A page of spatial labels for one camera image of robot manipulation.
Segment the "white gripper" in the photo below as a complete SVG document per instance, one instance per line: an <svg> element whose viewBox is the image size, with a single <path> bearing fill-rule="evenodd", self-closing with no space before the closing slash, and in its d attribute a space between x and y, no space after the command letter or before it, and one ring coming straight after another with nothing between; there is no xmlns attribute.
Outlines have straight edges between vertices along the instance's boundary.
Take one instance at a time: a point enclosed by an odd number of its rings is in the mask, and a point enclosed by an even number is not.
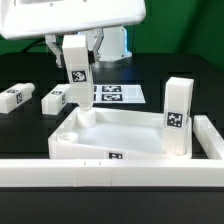
<svg viewBox="0 0 224 224"><path fill-rule="evenodd" d="M45 36L45 43L63 67L55 34L87 32L88 56L98 62L103 27L141 23L144 0L0 0L0 34L5 39Z"/></svg>

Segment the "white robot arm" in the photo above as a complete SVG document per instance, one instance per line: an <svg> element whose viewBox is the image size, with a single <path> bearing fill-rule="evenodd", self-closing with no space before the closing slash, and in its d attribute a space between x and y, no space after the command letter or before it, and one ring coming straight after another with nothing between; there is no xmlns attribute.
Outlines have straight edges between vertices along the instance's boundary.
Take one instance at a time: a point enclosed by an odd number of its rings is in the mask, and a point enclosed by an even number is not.
<svg viewBox="0 0 224 224"><path fill-rule="evenodd" d="M62 66L56 37L85 34L96 61L114 62L131 55L126 27L145 16L144 0L0 0L0 36L43 37Z"/></svg>

